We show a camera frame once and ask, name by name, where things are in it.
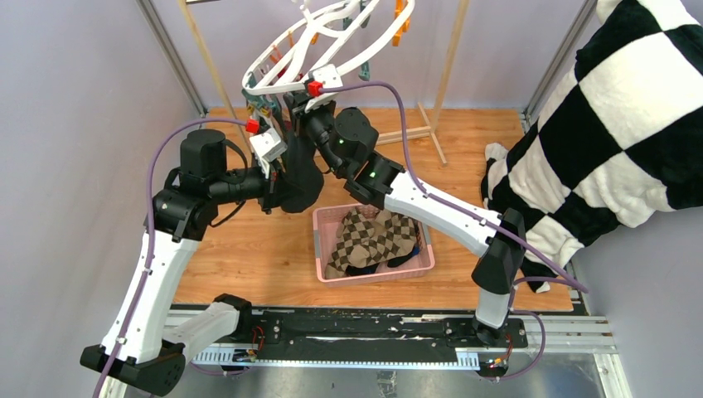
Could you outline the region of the pink plastic basket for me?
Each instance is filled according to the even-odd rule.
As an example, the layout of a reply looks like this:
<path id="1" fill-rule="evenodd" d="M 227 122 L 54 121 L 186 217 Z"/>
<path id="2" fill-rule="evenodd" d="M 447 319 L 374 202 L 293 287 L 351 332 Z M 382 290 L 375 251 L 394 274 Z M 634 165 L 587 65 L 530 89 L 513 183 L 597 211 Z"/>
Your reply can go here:
<path id="1" fill-rule="evenodd" d="M 318 208 L 313 240 L 317 277 L 328 287 L 421 277 L 435 265 L 421 222 L 371 205 Z"/>

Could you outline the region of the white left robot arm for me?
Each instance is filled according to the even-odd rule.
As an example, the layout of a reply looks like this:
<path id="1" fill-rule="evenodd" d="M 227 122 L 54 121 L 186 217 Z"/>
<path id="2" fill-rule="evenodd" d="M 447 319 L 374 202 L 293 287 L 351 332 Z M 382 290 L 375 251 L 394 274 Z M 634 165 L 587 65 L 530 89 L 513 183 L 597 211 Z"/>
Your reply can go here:
<path id="1" fill-rule="evenodd" d="M 180 146 L 180 164 L 163 189 L 148 194 L 143 246 L 119 315 L 101 343 L 81 354 L 82 366 L 153 397 L 169 394 L 187 364 L 223 337 L 245 342 L 262 337 L 251 303 L 221 294 L 174 329 L 165 323 L 180 279 L 207 229 L 218 226 L 222 204 L 264 200 L 274 189 L 285 151 L 274 129 L 250 137 L 252 154 L 229 169 L 226 154 L 237 146 L 215 129 L 191 131 Z"/>

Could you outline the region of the argyle brown sock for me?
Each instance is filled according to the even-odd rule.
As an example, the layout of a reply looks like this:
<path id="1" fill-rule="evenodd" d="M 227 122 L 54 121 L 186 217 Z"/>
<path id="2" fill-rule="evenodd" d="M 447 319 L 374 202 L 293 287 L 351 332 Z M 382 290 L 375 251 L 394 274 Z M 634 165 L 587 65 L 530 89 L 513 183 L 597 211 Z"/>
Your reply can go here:
<path id="1" fill-rule="evenodd" d="M 334 251 L 339 245 L 349 247 L 353 245 L 362 245 L 369 240 L 374 228 L 371 222 L 375 217 L 368 218 L 361 211 L 360 207 L 352 208 L 343 218 L 342 223 L 337 228 Z"/>
<path id="2" fill-rule="evenodd" d="M 417 245 L 417 224 L 408 216 L 382 210 L 377 213 L 371 226 L 374 231 L 362 245 L 370 251 L 372 264 L 408 255 Z"/>

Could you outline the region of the black blue sock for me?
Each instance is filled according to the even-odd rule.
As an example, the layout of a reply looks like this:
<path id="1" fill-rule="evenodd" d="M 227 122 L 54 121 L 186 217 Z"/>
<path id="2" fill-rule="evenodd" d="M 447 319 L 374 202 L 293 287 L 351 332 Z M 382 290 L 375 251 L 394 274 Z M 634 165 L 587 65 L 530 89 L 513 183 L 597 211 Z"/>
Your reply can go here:
<path id="1" fill-rule="evenodd" d="M 378 269 L 378 266 L 379 266 L 378 264 L 368 265 L 365 267 L 355 267 L 355 266 L 349 265 L 345 270 L 345 274 L 348 277 L 356 277 L 356 276 L 375 274 Z"/>

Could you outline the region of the plain black sock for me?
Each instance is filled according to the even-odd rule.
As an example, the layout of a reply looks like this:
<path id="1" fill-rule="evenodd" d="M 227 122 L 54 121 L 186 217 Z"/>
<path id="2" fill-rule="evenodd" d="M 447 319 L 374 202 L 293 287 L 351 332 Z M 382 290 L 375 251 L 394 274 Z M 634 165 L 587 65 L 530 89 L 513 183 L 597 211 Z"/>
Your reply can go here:
<path id="1" fill-rule="evenodd" d="M 292 128 L 285 135 L 287 150 L 284 160 L 285 181 L 293 185 L 293 193 L 283 200 L 286 213 L 302 213 L 318 200 L 324 177 L 314 161 L 315 143 L 306 136 L 297 135 Z"/>

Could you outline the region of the white round sock hanger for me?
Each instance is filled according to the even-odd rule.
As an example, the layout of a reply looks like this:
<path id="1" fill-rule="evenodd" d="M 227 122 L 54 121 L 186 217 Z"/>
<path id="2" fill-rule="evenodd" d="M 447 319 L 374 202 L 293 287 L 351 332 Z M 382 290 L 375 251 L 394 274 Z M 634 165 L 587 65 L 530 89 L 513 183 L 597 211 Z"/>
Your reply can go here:
<path id="1" fill-rule="evenodd" d="M 339 79 L 359 70 L 388 46 L 397 46 L 410 27 L 415 1 L 395 1 L 390 20 L 377 38 L 351 53 L 338 55 L 360 36 L 381 5 L 380 1 L 338 1 L 314 10 L 297 1 L 301 19 L 284 29 L 248 66 L 241 87 L 248 95 L 278 95 L 301 90 L 303 78 L 323 70 Z"/>

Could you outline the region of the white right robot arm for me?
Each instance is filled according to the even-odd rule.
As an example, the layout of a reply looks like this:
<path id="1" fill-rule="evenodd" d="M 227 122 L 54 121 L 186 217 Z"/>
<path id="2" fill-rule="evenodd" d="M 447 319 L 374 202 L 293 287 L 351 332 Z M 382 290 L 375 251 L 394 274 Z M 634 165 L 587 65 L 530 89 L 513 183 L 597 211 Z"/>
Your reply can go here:
<path id="1" fill-rule="evenodd" d="M 478 257 L 472 273 L 479 287 L 473 335 L 489 347 L 502 340 L 512 285 L 526 252 L 522 215 L 514 209 L 479 209 L 419 180 L 409 165 L 376 151 L 379 133 L 358 108 L 337 111 L 335 101 L 313 107 L 314 98 L 302 91 L 283 98 L 293 131 L 314 143 L 351 197 L 431 226 Z"/>

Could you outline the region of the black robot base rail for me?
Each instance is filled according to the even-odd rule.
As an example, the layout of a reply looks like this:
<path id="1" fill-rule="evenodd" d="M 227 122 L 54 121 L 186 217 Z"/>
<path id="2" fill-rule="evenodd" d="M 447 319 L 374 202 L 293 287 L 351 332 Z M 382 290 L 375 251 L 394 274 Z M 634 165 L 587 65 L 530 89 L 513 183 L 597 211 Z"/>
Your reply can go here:
<path id="1" fill-rule="evenodd" d="M 246 366 L 473 371 L 529 347 L 519 318 L 490 332 L 470 312 L 257 308 L 247 333 L 220 338 L 192 361 L 227 371 Z"/>

